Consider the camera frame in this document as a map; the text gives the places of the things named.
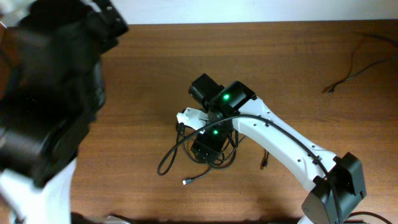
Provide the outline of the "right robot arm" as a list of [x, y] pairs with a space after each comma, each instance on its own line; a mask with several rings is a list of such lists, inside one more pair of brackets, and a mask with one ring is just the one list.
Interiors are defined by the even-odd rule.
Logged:
[[203, 107], [188, 116], [207, 126], [206, 147], [235, 130], [280, 161], [309, 192], [302, 204], [301, 223], [343, 223], [366, 196], [361, 161], [348, 152], [343, 157], [301, 135], [278, 118], [246, 85], [235, 81], [224, 87], [208, 75], [197, 78], [189, 94]]

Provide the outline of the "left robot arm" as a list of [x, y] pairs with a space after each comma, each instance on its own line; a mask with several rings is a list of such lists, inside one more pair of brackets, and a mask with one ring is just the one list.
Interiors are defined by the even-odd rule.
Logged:
[[106, 101], [101, 57], [128, 31], [110, 0], [2, 1], [15, 60], [1, 97], [11, 223], [94, 223], [70, 205], [78, 149]]

